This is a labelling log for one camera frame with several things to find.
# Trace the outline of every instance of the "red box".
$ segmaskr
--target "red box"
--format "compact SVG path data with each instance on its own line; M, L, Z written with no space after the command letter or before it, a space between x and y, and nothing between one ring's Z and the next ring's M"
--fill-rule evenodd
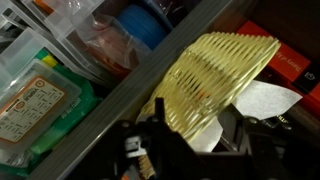
M247 21L239 34L270 36L251 21ZM273 82L287 87L303 96L301 105L320 117L320 66L312 63L283 42L264 72Z

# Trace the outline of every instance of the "white paper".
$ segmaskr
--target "white paper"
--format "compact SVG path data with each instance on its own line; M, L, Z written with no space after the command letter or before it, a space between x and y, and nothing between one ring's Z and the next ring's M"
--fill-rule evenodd
M301 98L289 89L252 81L233 104L243 116L262 120L285 113Z
M189 144L196 152L211 152L218 144L222 131L218 119L214 118L213 122Z

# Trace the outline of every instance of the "plastic bag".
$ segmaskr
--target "plastic bag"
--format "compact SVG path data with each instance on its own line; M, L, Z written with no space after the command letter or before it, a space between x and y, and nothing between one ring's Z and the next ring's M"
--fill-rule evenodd
M93 16L83 0L67 0L64 5L68 6L67 12L62 13L67 13L79 38L88 46L87 52L118 77L124 78L151 52L115 18Z

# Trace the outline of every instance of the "yellow ribbed plastic part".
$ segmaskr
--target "yellow ribbed plastic part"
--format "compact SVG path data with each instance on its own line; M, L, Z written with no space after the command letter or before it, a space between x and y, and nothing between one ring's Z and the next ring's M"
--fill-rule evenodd
M153 114L155 98L164 98L167 124L190 142L235 100L279 47L272 37L204 34L169 69L140 116ZM148 179L154 174L150 161L147 156L139 160Z

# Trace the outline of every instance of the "orange label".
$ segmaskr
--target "orange label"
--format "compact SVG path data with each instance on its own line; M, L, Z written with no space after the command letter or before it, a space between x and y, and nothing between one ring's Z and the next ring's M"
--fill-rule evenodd
M17 143L65 94L46 79L33 78L0 109L0 138Z

